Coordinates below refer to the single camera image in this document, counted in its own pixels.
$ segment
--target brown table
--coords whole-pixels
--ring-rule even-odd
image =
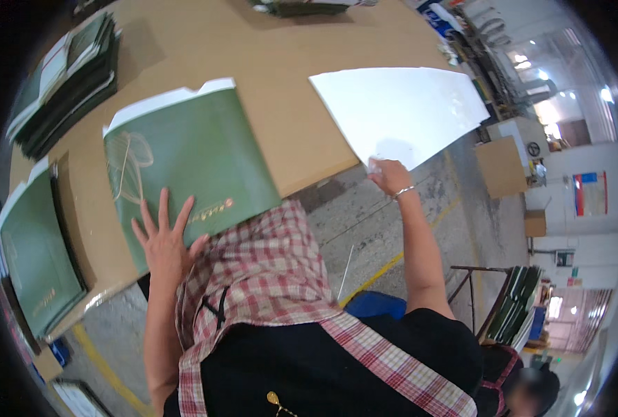
[[[308,77],[359,67],[449,70],[438,35],[401,0],[345,14],[279,19],[246,0],[121,0],[108,7],[123,29],[119,92],[49,152],[72,244],[91,291],[49,340],[138,273],[123,238],[105,169],[101,129],[122,107],[175,88],[234,77],[254,135],[282,196],[358,163]],[[11,189],[32,164],[18,149]]]

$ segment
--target silver bracelet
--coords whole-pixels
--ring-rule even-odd
[[[404,194],[405,192],[407,192],[410,189],[414,189],[415,186],[411,186],[411,187],[407,187],[407,188],[402,188],[401,190],[397,191],[397,194],[395,194],[394,196],[392,196],[393,199],[397,199],[397,197],[401,196],[402,194]]]

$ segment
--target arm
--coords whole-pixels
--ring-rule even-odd
[[[184,228],[193,208],[194,198],[186,200],[170,229],[168,220],[167,188],[161,191],[156,227],[147,202],[140,205],[144,231],[137,220],[131,225],[138,241],[144,247],[149,266],[149,303],[144,334],[144,365],[147,388],[157,415],[163,415],[165,400],[179,385],[180,340],[175,330],[176,292],[181,280],[191,270],[198,254],[202,251],[207,235],[198,238],[189,249],[184,246]]]
[[[404,165],[399,161],[374,161],[380,173],[369,175],[386,194],[394,196],[412,185]],[[404,278],[408,290],[406,311],[429,308],[455,319],[450,311],[443,280],[441,253],[422,211],[421,198],[410,190],[398,197],[404,228]]]

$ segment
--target yellow floor line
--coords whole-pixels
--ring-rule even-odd
[[[444,217],[446,217],[446,215],[448,213],[450,213],[451,211],[453,211],[453,209],[455,207],[457,207],[457,205],[460,202],[460,197],[458,196],[456,199],[454,199],[453,201],[450,202],[450,204],[448,204],[448,207],[446,207],[444,210],[442,210],[436,219],[434,219],[434,221],[432,221],[430,223],[430,228],[434,229],[434,227],[439,223],[439,221],[441,221]],[[381,277],[381,275],[383,275],[384,273],[386,273],[389,269],[391,269],[393,266],[395,266],[395,264],[399,261],[401,261],[404,258],[404,251],[400,252],[399,254],[397,254],[394,258],[392,258],[388,263],[386,263],[385,265],[383,265],[383,268],[381,268],[378,272],[376,272],[374,274],[374,276],[372,276],[370,279],[367,279],[363,285],[361,285],[360,287],[358,287],[358,289],[356,289],[353,293],[351,293],[349,296],[347,296],[346,298],[344,298],[341,302],[339,302],[339,305],[344,307],[345,305],[348,304],[348,302],[355,297],[355,295],[360,292],[360,291],[364,291],[365,289],[369,288],[374,282],[376,282],[377,279],[379,279]]]
[[[121,379],[119,379],[117,374],[112,370],[112,368],[110,368],[105,359],[100,355],[100,353],[98,353],[96,346],[93,345],[93,342],[89,338],[89,335],[87,335],[87,331],[82,323],[78,323],[73,326],[73,334],[75,335],[75,338],[78,339],[78,342],[84,349],[84,352],[87,354],[89,359],[94,365],[96,365],[96,368],[98,368],[104,379],[107,380],[112,388],[114,388],[114,390],[142,416],[153,417],[153,407],[140,401],[139,398],[133,394],[133,392],[129,390],[126,385],[123,384]]]
[[[446,159],[446,165],[448,166],[448,170],[450,171],[451,176],[453,177],[453,181],[455,181],[455,184],[457,185],[457,194],[459,196],[462,196],[462,186],[460,185],[460,181],[457,178],[457,171],[455,170],[455,163],[453,162],[453,157],[450,156],[450,152],[448,152],[446,149],[444,149],[443,151],[443,155],[444,158]],[[467,229],[469,230],[469,244],[471,245],[471,256],[474,260],[474,266],[480,266],[479,264],[479,256],[478,256],[478,247],[476,246],[476,236],[474,236],[474,231],[472,230],[472,228],[467,227]],[[474,271],[473,273],[473,277],[475,278],[476,281],[476,302],[478,304],[478,307],[475,309],[478,311],[478,316],[479,317],[485,317],[485,315],[483,314],[483,307],[485,306],[485,303],[483,302],[483,293],[482,293],[482,274],[480,271]]]

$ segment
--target necklace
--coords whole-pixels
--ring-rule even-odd
[[[279,417],[279,413],[281,412],[281,410],[287,412],[288,414],[290,414],[293,417],[298,417],[297,414],[291,412],[290,410],[288,410],[288,408],[285,408],[281,405],[281,403],[279,402],[279,397],[276,395],[276,393],[274,391],[270,391],[268,392],[268,401],[271,402],[272,404],[274,404],[275,406],[278,406],[279,409],[276,411],[276,414],[274,417]]]

